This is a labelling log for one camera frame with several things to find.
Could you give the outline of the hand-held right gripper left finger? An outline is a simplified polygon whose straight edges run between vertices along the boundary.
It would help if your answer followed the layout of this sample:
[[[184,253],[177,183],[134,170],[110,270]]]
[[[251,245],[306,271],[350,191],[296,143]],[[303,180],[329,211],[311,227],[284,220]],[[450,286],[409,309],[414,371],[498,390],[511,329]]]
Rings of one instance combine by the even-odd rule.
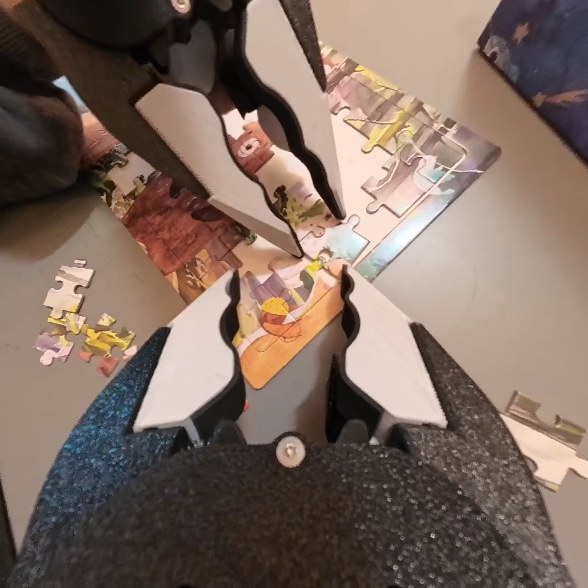
[[[213,433],[236,422],[245,380],[232,340],[239,331],[240,277],[226,272],[168,324],[168,336],[134,421],[134,432]]]

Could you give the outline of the dark blue illustrated puzzle box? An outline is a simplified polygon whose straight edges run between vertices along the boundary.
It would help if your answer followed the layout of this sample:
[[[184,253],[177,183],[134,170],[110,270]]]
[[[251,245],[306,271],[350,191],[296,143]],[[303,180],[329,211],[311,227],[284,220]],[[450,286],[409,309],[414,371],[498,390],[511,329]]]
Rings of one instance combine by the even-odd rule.
[[[587,163],[587,1],[500,1],[477,47]]]

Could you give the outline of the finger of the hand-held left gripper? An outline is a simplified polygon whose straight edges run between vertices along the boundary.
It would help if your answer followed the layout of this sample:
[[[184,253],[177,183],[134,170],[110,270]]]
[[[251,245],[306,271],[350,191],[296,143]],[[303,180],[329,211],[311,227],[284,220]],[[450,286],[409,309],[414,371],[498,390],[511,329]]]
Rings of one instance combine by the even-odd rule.
[[[208,201],[234,221],[284,252],[304,252],[295,232],[271,206],[264,186],[235,158],[224,121],[201,92],[156,84],[135,104],[143,119],[209,195]]]
[[[311,174],[331,214],[346,216],[341,174],[309,1],[243,1],[239,78],[275,115],[290,151]]]

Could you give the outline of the green yellow puzzle piece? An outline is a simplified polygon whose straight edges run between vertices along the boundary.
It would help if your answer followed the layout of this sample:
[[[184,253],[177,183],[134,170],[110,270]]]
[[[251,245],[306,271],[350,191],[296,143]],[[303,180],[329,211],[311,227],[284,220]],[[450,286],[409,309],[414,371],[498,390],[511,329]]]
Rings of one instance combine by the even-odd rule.
[[[279,185],[273,192],[274,206],[299,237],[322,236],[333,216],[322,198],[303,181],[290,187]]]

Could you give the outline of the small yellow grey puzzle piece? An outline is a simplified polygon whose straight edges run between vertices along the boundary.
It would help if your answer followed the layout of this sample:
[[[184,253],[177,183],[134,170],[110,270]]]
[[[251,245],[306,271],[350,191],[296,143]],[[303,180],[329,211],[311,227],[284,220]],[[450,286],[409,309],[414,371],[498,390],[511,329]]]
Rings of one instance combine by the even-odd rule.
[[[51,333],[66,335],[67,333],[80,334],[86,324],[86,317],[78,313],[67,312],[61,318],[49,316],[47,322],[51,325]]]

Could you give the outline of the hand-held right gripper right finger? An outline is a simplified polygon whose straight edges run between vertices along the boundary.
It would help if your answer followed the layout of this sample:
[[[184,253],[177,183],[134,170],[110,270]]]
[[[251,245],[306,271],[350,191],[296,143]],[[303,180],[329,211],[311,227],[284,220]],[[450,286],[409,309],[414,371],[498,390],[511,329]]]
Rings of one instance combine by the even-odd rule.
[[[412,322],[384,294],[346,266],[341,277],[341,414],[376,428],[398,422],[447,427],[447,418],[417,345]]]

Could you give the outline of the large white grey puzzle piece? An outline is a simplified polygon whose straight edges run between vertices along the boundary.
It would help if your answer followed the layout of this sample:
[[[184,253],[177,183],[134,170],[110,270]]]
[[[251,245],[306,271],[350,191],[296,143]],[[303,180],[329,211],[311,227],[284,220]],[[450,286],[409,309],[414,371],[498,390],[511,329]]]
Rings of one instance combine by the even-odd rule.
[[[95,270],[87,268],[85,261],[76,259],[74,266],[62,265],[55,276],[59,288],[48,290],[43,305],[50,309],[51,319],[62,319],[66,313],[76,314],[84,302],[84,294],[77,290],[87,288]]]

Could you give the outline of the yellow red puzzle piece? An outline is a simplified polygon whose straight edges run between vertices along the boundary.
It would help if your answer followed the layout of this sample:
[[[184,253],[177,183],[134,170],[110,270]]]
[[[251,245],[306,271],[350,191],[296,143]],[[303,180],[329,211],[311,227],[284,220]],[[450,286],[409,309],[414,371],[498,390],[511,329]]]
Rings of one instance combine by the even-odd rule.
[[[90,363],[94,357],[99,359],[96,370],[104,377],[110,377],[119,364],[119,359],[113,355],[113,350],[118,349],[122,357],[131,357],[136,333],[122,327],[120,331],[113,330],[116,319],[107,313],[103,313],[95,326],[84,323],[81,334],[85,339],[77,357],[85,363]]]

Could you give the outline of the white puzzle piece red knob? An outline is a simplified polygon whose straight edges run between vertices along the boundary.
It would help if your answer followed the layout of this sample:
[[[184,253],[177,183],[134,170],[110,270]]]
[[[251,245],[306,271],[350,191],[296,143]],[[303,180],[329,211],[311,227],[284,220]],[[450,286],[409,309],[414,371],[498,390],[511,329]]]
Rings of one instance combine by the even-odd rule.
[[[576,449],[510,416],[501,418],[523,457],[533,465],[535,480],[546,489],[560,491],[569,472],[587,479],[587,460],[578,457]]]

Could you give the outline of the purple grey striped puzzle piece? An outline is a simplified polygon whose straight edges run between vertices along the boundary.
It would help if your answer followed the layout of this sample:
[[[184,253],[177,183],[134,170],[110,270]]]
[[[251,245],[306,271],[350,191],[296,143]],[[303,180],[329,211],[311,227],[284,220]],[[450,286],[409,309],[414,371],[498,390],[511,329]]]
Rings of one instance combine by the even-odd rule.
[[[563,445],[577,449],[584,440],[586,429],[561,415],[555,415],[552,422],[545,422],[538,416],[540,407],[540,403],[532,398],[514,391],[502,415]]]

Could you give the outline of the forest animal jigsaw puzzle board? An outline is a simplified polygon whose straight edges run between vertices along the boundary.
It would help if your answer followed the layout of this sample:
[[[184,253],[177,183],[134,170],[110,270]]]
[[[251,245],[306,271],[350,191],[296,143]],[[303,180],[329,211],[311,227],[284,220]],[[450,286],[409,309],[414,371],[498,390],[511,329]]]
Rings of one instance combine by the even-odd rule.
[[[328,104],[347,216],[322,236],[299,237],[297,260],[248,232],[202,197],[172,187],[121,143],[102,148],[85,172],[180,297],[191,303],[239,270],[240,330],[233,339],[254,389],[276,376],[342,310],[339,283],[322,267],[327,231],[351,215],[370,241],[351,266],[373,282],[498,159],[498,146],[323,45]],[[274,204],[279,185],[312,185],[310,173],[262,130],[256,112],[224,114],[233,153]]]

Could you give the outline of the grey desk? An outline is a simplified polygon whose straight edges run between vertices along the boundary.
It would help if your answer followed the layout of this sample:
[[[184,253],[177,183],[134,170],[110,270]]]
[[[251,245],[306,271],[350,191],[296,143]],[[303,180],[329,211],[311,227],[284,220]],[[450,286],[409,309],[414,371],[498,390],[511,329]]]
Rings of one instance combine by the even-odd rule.
[[[319,37],[502,150],[376,285],[499,408],[514,390],[587,426],[587,167],[477,52],[497,1],[313,1]],[[179,296],[92,189],[1,212],[1,474],[17,546],[70,429],[106,384],[33,343],[62,264],[96,274],[83,312],[142,343]]]

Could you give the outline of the person's left forearm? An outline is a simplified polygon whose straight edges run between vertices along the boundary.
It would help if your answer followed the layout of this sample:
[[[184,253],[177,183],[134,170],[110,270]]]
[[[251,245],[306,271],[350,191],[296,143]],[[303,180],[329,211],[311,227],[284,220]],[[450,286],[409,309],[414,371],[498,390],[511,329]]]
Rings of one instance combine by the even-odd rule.
[[[84,152],[74,100],[45,47],[1,8],[1,207],[70,188]]]

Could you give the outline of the purple pink puzzle piece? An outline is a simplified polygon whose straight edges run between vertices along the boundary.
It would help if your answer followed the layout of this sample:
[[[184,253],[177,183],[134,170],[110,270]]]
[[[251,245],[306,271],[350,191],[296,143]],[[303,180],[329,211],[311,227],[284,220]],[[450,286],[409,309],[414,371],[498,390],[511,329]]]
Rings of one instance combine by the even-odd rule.
[[[40,352],[40,363],[50,366],[55,361],[66,362],[74,347],[74,343],[64,335],[43,332],[36,338],[34,348]]]

